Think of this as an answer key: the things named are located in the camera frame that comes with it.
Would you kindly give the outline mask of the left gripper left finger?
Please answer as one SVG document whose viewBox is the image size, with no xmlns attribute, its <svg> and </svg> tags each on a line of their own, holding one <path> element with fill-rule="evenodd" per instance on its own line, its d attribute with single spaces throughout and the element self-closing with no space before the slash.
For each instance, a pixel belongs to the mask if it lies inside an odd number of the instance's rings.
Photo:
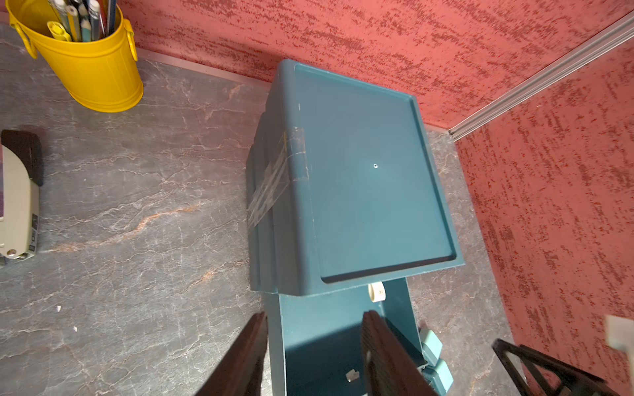
<svg viewBox="0 0 634 396">
<path fill-rule="evenodd" d="M 267 315 L 255 313 L 195 395 L 260 395 L 267 337 Z"/>
</svg>

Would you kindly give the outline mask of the teal drawer cabinet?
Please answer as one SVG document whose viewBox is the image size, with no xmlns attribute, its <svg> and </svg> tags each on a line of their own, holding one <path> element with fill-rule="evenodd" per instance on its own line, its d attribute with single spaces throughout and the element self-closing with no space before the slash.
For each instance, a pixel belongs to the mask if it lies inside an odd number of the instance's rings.
<svg viewBox="0 0 634 396">
<path fill-rule="evenodd" d="M 374 310 L 419 372 L 409 277 L 464 264 L 416 99 L 285 59 L 246 163 L 275 395 L 364 395 Z"/>
</svg>

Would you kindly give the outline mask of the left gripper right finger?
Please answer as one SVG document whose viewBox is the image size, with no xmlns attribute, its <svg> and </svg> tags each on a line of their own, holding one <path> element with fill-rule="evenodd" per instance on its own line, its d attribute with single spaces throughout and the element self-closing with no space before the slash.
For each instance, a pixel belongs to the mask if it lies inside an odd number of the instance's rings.
<svg viewBox="0 0 634 396">
<path fill-rule="evenodd" d="M 361 346 L 368 395 L 437 395 L 374 310 L 363 314 Z"/>
</svg>

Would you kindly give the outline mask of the teal plug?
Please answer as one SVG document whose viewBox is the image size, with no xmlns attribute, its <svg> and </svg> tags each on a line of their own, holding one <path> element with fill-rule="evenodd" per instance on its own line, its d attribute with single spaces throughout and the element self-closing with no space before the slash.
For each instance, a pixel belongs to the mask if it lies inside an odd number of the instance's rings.
<svg viewBox="0 0 634 396">
<path fill-rule="evenodd" d="M 442 342 L 437 334 L 428 328 L 419 330 L 419 338 L 422 346 L 422 355 L 429 366 L 436 366 L 439 363 L 442 353 Z"/>
<path fill-rule="evenodd" d="M 435 366 L 427 365 L 422 375 L 439 396 L 446 396 L 454 382 L 447 362 L 443 359 L 439 359 Z"/>
</svg>

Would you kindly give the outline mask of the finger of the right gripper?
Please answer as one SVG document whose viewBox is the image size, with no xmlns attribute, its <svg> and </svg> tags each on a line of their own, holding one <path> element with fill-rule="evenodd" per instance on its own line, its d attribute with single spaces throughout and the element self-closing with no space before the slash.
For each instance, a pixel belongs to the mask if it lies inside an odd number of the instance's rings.
<svg viewBox="0 0 634 396">
<path fill-rule="evenodd" d="M 492 344 L 520 395 L 537 395 L 523 379 L 509 355 L 516 356 L 535 379 L 544 395 L 617 395 L 604 379 L 578 369 L 525 345 L 515 346 L 502 339 Z"/>
</svg>

